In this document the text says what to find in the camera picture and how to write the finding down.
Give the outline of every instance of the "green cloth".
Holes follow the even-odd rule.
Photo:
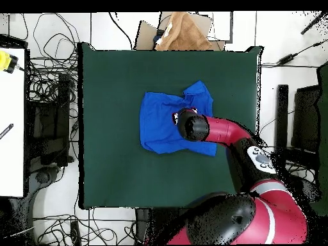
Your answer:
[[[322,89],[322,95],[318,100],[320,113],[320,145],[319,158],[320,168],[318,181],[322,191],[322,199],[311,203],[312,208],[318,215],[328,215],[328,63],[317,70],[318,82]]]
[[[256,127],[261,47],[218,51],[93,51],[83,48],[84,206],[182,207],[207,193],[234,193],[225,148],[156,154],[140,144],[145,92],[182,95],[201,80],[213,114]]]

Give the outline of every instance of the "yellow object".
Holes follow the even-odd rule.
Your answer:
[[[0,71],[8,69],[11,61],[12,58],[8,53],[0,51]]]

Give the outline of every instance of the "red robot arm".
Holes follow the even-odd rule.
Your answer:
[[[216,142],[227,147],[237,195],[200,201],[181,227],[171,228],[165,244],[304,243],[305,215],[277,177],[265,153],[240,125],[199,115],[184,108],[174,114],[181,136],[190,141]],[[159,235],[157,242],[164,236]]]

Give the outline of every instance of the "yellow tool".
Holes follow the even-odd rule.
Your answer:
[[[0,51],[0,71],[3,70],[12,74],[15,69],[24,70],[17,64],[17,62],[18,57],[12,56],[4,51]]]

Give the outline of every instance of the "white cable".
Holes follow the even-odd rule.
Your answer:
[[[25,232],[27,232],[27,231],[30,231],[30,230],[33,229],[33,228],[35,228],[35,226],[30,227],[29,229],[23,230],[23,231],[21,231],[21,232],[18,232],[18,233],[12,234],[12,235],[10,235],[10,236],[4,237],[4,238],[9,238],[9,237],[12,237],[12,236],[16,236],[16,235],[19,235],[19,234],[25,233]]]

